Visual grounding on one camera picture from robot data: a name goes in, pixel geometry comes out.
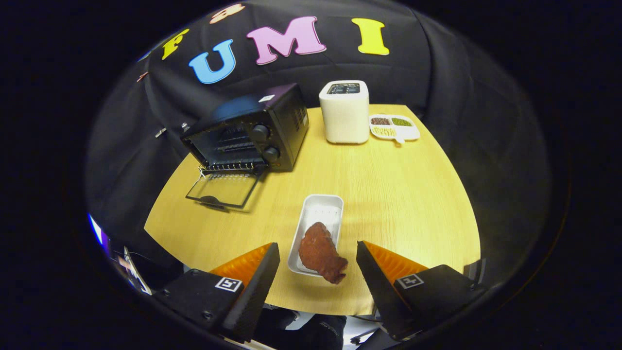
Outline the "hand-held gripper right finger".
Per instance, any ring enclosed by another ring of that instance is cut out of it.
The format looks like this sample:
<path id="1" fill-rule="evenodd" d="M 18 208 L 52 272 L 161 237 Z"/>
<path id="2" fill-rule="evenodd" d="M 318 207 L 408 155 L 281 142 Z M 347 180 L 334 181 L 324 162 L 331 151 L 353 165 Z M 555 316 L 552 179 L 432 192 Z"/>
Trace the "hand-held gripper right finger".
<path id="1" fill-rule="evenodd" d="M 446 264 L 427 268 L 367 241 L 357 243 L 356 262 L 394 340 L 435 328 L 488 290 Z"/>

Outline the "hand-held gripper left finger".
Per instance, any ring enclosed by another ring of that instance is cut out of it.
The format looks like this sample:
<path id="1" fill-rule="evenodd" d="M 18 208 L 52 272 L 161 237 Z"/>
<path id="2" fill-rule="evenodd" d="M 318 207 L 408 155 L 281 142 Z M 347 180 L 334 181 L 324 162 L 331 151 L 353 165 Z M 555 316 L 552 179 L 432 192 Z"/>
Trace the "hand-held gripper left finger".
<path id="1" fill-rule="evenodd" d="M 190 269 L 154 299 L 200 334 L 249 342 L 279 263 L 278 244 L 270 242 L 209 272 Z"/>

